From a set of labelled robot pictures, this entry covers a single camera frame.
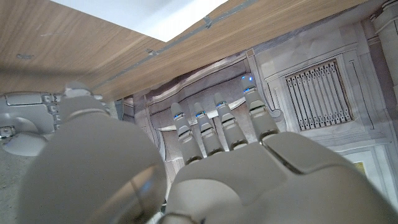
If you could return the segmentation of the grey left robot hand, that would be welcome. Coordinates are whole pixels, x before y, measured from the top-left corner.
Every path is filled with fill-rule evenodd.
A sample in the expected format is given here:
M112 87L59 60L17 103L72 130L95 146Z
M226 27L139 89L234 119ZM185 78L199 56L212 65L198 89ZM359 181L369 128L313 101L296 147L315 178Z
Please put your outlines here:
M61 127L29 167L21 223L396 223L397 211L355 166L297 133L279 131L248 78L243 93L257 137L246 142L215 95L229 151L197 109L203 157L177 103L183 167L167 182L159 150L134 124L111 118L90 89L68 83Z

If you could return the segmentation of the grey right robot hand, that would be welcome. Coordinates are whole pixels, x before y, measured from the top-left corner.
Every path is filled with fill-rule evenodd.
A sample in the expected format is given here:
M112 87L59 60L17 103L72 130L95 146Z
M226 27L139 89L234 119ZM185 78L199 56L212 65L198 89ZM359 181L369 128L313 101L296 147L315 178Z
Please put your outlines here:
M15 132L48 134L60 127L61 95L46 92L12 92L1 95L1 127Z

